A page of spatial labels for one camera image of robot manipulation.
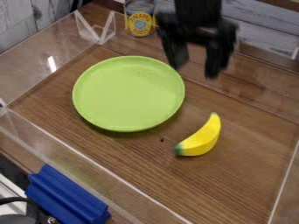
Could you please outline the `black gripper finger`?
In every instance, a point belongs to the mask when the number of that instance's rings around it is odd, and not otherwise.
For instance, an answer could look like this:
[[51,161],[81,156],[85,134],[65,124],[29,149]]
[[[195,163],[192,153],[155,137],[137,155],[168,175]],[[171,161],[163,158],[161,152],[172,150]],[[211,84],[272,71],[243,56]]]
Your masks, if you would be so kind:
[[189,58],[187,41],[179,33],[160,31],[159,34],[163,43],[163,51],[167,56],[169,66],[175,70],[179,70]]
[[216,79],[220,72],[227,68],[234,48],[234,42],[209,42],[205,45],[204,73],[207,79]]

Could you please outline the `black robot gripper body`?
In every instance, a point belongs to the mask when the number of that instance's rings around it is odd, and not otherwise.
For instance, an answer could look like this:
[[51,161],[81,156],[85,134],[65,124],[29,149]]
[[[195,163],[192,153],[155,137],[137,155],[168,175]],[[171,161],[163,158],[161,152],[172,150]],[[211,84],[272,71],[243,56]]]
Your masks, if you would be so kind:
[[164,48],[235,47],[238,26],[222,16],[222,0],[160,0],[155,17]]

